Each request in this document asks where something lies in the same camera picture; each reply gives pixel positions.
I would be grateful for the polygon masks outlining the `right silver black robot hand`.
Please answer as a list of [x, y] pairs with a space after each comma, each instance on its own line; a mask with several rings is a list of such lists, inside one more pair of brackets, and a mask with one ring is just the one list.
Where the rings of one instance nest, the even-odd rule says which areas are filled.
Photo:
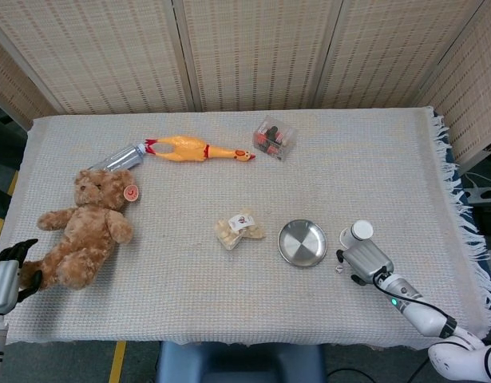
[[346, 250], [338, 249], [336, 256], [340, 263], [346, 261], [351, 266], [351, 279], [360, 286], [394, 272], [392, 260], [371, 239], [358, 241]]

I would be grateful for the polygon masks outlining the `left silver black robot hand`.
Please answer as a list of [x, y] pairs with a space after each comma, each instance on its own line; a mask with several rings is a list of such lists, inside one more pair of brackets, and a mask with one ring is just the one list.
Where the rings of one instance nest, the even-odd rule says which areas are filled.
[[38, 239], [27, 239], [0, 252], [0, 315], [10, 313], [15, 306], [38, 292], [42, 284], [42, 271], [32, 274], [25, 288], [20, 287], [20, 276], [29, 249]]

